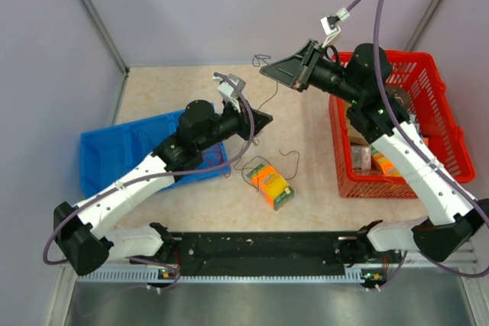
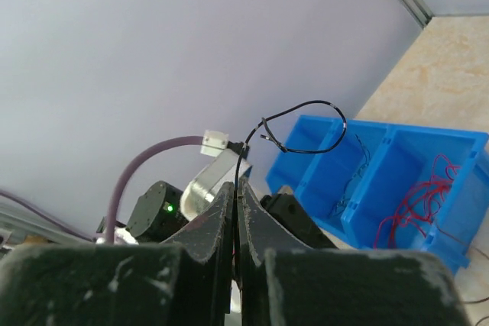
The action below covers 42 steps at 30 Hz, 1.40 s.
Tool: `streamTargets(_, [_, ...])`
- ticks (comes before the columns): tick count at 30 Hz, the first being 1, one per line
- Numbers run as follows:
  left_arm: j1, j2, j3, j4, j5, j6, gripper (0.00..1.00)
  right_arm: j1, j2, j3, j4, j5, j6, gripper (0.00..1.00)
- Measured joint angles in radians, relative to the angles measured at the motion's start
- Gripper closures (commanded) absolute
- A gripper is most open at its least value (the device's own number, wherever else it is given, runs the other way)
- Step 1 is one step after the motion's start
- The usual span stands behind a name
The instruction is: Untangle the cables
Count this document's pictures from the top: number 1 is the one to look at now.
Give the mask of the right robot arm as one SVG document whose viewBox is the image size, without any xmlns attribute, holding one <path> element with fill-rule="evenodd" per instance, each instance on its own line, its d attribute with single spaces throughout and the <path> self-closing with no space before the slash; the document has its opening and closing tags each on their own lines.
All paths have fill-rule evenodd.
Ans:
<svg viewBox="0 0 489 326">
<path fill-rule="evenodd" d="M 488 202 L 463 189 L 424 144 L 407 110 L 385 91 L 393 72 L 384 50 L 360 44 L 346 65 L 329 48 L 309 40 L 292 56 L 263 66 L 263 76 L 302 92 L 313 86 L 349 103 L 351 125 L 399 171 L 426 208 L 426 218 L 366 229 L 356 243 L 359 257 L 372 262 L 384 251 L 418 251 L 441 263 L 488 220 Z"/>
</svg>

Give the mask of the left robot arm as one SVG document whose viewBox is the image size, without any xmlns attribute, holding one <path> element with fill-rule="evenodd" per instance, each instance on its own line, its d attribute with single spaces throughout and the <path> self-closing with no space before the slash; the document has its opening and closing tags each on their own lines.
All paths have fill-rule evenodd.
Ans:
<svg viewBox="0 0 489 326">
<path fill-rule="evenodd" d="M 179 115 L 176 130 L 163 139 L 133 170 L 76 205 L 59 204 L 53 211 L 53 234 L 63 255 L 79 276 L 110 260 L 152 257 L 165 262 L 173 255 L 167 229 L 152 223 L 134 230 L 115 224 L 154 193 L 192 175 L 206 150 L 234 135 L 246 142 L 273 120 L 243 101 L 226 102 L 222 113 L 205 100 L 190 102 Z"/>
</svg>

